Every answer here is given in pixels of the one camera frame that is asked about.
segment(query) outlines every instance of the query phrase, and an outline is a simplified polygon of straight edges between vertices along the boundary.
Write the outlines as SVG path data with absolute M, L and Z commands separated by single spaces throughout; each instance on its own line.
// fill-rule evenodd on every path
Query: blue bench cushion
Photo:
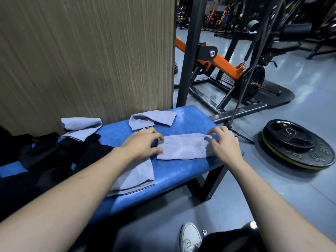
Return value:
M 154 126 L 163 136 L 186 133 L 206 134 L 210 128 L 216 126 L 195 106 L 184 106 L 172 109 L 171 111 L 177 113 L 172 127 L 159 123 L 155 123 Z M 97 133 L 101 134 L 101 138 L 99 139 L 101 144 L 118 147 L 133 132 L 128 125 L 128 120 L 125 120 L 105 125 L 101 127 Z M 169 161 L 157 160 L 153 157 L 152 164 L 155 177 L 154 186 L 129 195 L 105 198 L 89 224 L 105 219 L 117 212 L 123 211 L 126 208 L 177 187 L 222 165 L 216 157 Z M 14 175 L 23 171 L 26 170 L 19 162 L 0 167 L 0 175 L 2 177 Z

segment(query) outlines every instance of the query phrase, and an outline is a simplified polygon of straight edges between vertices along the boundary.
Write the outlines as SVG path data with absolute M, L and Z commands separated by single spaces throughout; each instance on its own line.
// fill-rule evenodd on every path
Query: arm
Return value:
M 218 158 L 237 180 L 268 251 L 336 251 L 336 245 L 301 216 L 244 160 L 239 142 L 227 127 L 214 127 L 219 143 L 211 143 Z
M 0 251 L 67 251 L 75 242 L 120 173 L 145 159 L 163 136 L 154 128 L 131 135 L 121 147 L 61 182 L 0 224 Z

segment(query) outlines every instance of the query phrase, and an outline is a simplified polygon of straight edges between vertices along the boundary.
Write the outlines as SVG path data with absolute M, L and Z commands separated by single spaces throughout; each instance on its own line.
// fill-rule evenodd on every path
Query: weight plate center hole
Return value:
M 296 131 L 294 131 L 293 129 L 290 129 L 290 128 L 287 128 L 286 131 L 289 134 L 296 134 Z

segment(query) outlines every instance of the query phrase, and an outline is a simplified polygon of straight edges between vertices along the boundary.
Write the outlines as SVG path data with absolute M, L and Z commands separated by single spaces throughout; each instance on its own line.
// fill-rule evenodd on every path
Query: weight plate with yellow rim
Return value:
M 311 141 L 314 147 L 308 150 L 290 148 L 288 145 L 280 144 L 270 136 L 267 126 L 262 132 L 262 139 L 266 146 L 283 160 L 298 167 L 323 170 L 335 163 L 335 152 L 321 137 L 310 132 Z

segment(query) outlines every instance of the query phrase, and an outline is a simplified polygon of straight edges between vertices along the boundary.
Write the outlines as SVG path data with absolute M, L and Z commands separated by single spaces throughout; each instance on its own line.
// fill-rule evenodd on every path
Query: wood grain wall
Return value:
M 62 133 L 172 104 L 175 0 L 1 0 L 0 125 Z

